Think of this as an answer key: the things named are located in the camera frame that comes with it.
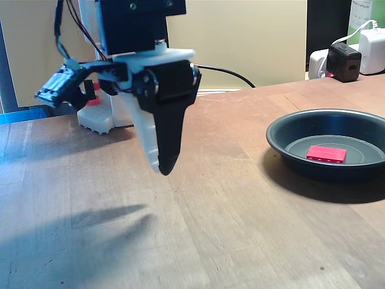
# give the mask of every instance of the wall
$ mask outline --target wall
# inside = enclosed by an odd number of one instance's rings
[[[63,59],[54,43],[56,1],[0,0],[0,19],[19,106],[33,96]],[[304,79],[306,0],[187,0],[188,14],[169,17],[171,45],[194,48],[196,63],[232,69],[256,85]],[[62,41],[80,61],[94,51],[64,9]],[[243,88],[233,76],[204,71],[202,88]]]
[[[37,104],[34,93],[63,63],[55,46],[55,7],[53,0],[0,0],[2,30],[20,107]],[[67,7],[61,33],[70,55],[79,61],[94,59],[92,47],[78,33]]]
[[[168,20],[170,44],[194,48],[199,64],[234,70],[256,86],[304,79],[306,0],[187,0],[187,15]],[[203,71],[202,88],[243,88]]]

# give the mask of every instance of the cable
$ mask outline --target cable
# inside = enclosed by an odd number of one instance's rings
[[[340,38],[340,39],[337,39],[336,41],[334,41],[331,45],[333,44],[336,44],[336,43],[340,43],[340,42],[343,42],[343,41],[346,41],[350,38],[352,38],[353,36],[355,36],[359,31],[361,31],[362,29],[364,29],[369,23],[373,24],[373,29],[377,29],[378,28],[378,25],[377,25],[377,21],[376,20],[369,20],[369,21],[366,21],[363,25],[361,25],[357,30],[355,30],[352,34],[348,35],[348,36],[345,36],[343,38]],[[324,70],[324,65],[325,65],[325,62],[327,60],[327,57],[325,57],[321,63],[321,66],[319,67],[319,70],[318,70],[318,78],[321,78],[321,72],[322,70]]]
[[[61,35],[60,26],[61,26],[61,18],[63,16],[63,1],[64,0],[57,0],[57,3],[56,3],[54,34],[55,34],[55,43],[56,43],[56,47],[58,48],[58,51],[64,58],[69,59],[70,55],[68,54],[62,42],[60,41],[60,35]]]
[[[242,75],[240,75],[240,74],[238,74],[238,73],[236,73],[234,71],[231,71],[229,69],[220,68],[220,67],[214,67],[214,66],[207,66],[207,65],[200,65],[200,64],[196,64],[196,66],[199,67],[199,68],[202,68],[202,69],[220,71],[220,72],[231,74],[233,76],[236,76],[236,77],[242,79],[244,82],[246,82],[252,88],[255,88],[255,85],[250,80],[248,80],[246,77],[244,77],[244,76],[242,76]]]
[[[95,49],[97,50],[97,53],[99,53],[101,59],[106,61],[107,60],[106,56],[97,47],[97,44],[92,39],[90,33],[87,31],[86,27],[83,25],[81,19],[79,18],[78,14],[76,12],[75,6],[72,3],[72,0],[66,0],[66,2],[67,2],[67,6],[68,6],[68,9],[70,11],[70,14],[71,14],[71,17],[72,17],[73,21],[75,21],[75,23],[78,26],[78,28],[80,29],[80,31],[83,32],[83,34],[86,36],[86,38],[88,38],[88,40],[91,42],[91,44],[95,47]]]

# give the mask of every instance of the red block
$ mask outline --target red block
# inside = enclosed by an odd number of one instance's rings
[[[324,146],[312,146],[306,157],[313,161],[342,164],[345,162],[346,155],[346,149],[332,149]]]
[[[87,105],[89,107],[94,107],[99,104],[100,104],[100,98],[98,95],[96,95],[96,99],[90,99],[89,101],[87,101]]]

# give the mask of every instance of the dark bowl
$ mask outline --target dark bowl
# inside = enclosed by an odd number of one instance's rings
[[[270,124],[268,143],[283,161],[310,178],[366,181],[385,168],[385,119],[353,110],[307,110],[288,114]],[[342,164],[308,160],[311,146],[346,149]]]

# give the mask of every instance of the power adapter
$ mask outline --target power adapter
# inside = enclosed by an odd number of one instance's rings
[[[326,69],[341,82],[355,81],[360,74],[361,53],[343,42],[332,44],[327,55]]]
[[[385,69],[385,29],[376,28],[361,31],[362,54],[360,73],[375,74]]]

